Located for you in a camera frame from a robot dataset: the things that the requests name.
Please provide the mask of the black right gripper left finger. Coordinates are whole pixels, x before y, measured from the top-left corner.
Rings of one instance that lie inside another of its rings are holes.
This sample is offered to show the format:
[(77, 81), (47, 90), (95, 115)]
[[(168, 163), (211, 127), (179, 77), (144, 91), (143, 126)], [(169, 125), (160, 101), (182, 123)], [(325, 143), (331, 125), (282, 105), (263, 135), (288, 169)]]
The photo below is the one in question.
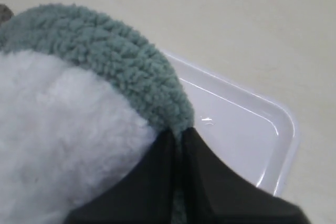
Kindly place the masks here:
[(73, 210), (65, 223), (170, 223), (175, 139), (162, 132), (137, 166), (111, 189)]

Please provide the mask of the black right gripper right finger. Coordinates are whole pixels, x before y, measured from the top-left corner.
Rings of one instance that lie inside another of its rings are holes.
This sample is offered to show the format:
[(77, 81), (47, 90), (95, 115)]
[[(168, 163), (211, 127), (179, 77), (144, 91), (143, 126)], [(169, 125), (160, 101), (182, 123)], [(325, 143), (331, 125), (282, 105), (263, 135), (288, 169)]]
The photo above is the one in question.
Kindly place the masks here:
[(246, 181), (207, 146), (196, 129), (182, 136), (182, 181), (188, 223), (309, 223), (300, 207)]

